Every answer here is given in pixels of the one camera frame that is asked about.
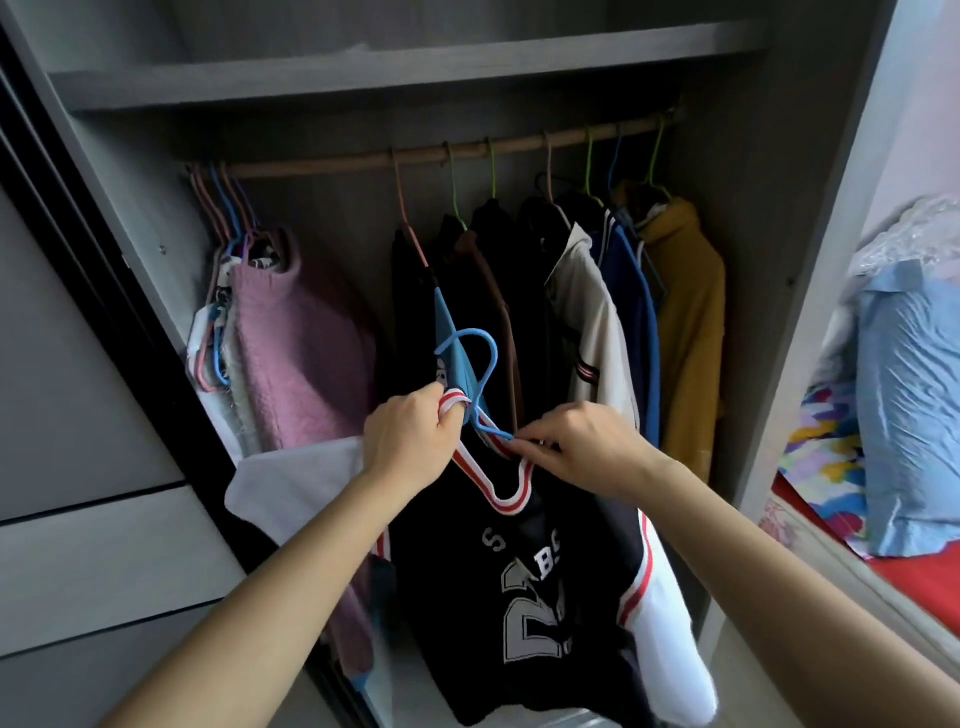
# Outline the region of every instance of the folded clothing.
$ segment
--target folded clothing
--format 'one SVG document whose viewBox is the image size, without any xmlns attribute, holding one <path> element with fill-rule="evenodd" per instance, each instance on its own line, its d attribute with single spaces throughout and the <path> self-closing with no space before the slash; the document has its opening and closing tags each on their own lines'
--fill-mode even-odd
<svg viewBox="0 0 960 728">
<path fill-rule="evenodd" d="M 960 286 L 907 260 L 857 300 L 870 551 L 937 553 L 960 539 Z"/>
</svg>

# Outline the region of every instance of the left hand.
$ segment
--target left hand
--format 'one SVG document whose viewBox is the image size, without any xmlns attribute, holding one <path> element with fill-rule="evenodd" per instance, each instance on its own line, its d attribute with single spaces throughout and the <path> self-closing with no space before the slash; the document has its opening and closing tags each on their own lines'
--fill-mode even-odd
<svg viewBox="0 0 960 728">
<path fill-rule="evenodd" d="M 364 472 L 385 477 L 409 489 L 409 497 L 434 482 L 460 442 L 463 404 L 440 418 L 440 382 L 406 397 L 391 397 L 364 425 Z"/>
</svg>

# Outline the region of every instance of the right hand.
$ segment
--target right hand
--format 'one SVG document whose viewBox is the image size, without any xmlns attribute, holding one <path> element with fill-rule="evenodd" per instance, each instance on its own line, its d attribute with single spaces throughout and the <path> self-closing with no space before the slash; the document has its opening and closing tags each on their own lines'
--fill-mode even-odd
<svg viewBox="0 0 960 728">
<path fill-rule="evenodd" d="M 637 486 L 673 462 L 616 410 L 583 401 L 562 404 L 525 426 L 508 447 L 560 480 L 621 500 L 636 500 Z"/>
</svg>

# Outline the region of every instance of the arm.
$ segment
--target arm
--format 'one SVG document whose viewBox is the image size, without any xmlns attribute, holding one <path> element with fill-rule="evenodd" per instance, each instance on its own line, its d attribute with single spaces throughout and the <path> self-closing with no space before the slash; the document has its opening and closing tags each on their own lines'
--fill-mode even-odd
<svg viewBox="0 0 960 728">
<path fill-rule="evenodd" d="M 443 391 L 431 384 L 377 409 L 364 428 L 364 471 L 211 612 L 101 728 L 266 726 L 373 542 L 453 456 L 464 408 L 439 421 Z"/>
<path fill-rule="evenodd" d="M 960 726 L 960 685 L 608 407 L 564 405 L 513 449 L 642 510 L 717 600 L 806 725 Z"/>
</svg>

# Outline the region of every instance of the red and white trim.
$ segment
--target red and white trim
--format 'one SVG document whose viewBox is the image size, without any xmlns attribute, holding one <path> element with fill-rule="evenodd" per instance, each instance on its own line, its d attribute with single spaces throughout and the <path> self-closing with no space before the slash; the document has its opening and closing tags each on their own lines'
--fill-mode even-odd
<svg viewBox="0 0 960 728">
<path fill-rule="evenodd" d="M 654 550 L 650 546 L 650 536 L 647 534 L 647 524 L 649 520 L 642 511 L 636 512 L 640 522 L 640 533 L 643 534 L 643 563 L 640 564 L 640 571 L 636 574 L 634 583 L 630 589 L 624 592 L 620 597 L 620 608 L 616 613 L 616 623 L 621 627 L 627 627 L 636 614 L 640 601 L 647 593 L 650 586 L 650 578 L 654 573 Z"/>
<path fill-rule="evenodd" d="M 450 409 L 450 407 L 458 402 L 464 402 L 465 404 L 469 405 L 470 399 L 463 393 L 462 390 L 447 390 L 440 399 L 441 417 Z M 493 421 L 484 413 L 483 410 L 480 410 L 480 419 L 487 427 L 495 426 Z M 485 433 L 478 432 L 477 434 L 483 437 Z M 510 451 L 507 450 L 499 441 L 499 438 L 490 437 L 484 438 L 484 440 L 491 445 L 494 451 L 503 457 L 510 457 L 512 455 Z M 459 467 L 460 470 L 462 470 L 464 474 L 473 481 L 474 485 L 480 489 L 480 492 L 483 493 L 484 497 L 487 499 L 487 502 L 497 513 L 501 513 L 504 516 L 515 516 L 526 507 L 528 502 L 530 502 L 530 496 L 533 493 L 534 464 L 526 458 L 520 460 L 516 492 L 509 498 L 501 498 L 497 496 L 496 490 L 493 488 L 492 481 L 483 472 L 483 469 L 480 468 L 480 465 L 476 460 L 473 459 L 473 456 L 469 453 L 467 447 L 462 442 L 457 445 L 457 450 L 453 453 L 453 462 L 455 462 L 457 467 Z"/>
<path fill-rule="evenodd" d="M 373 544 L 373 548 L 370 549 L 370 553 L 374 556 L 377 556 L 384 561 L 392 561 L 390 554 L 390 529 L 387 528 L 380 536 L 377 538 L 376 543 Z"/>
</svg>

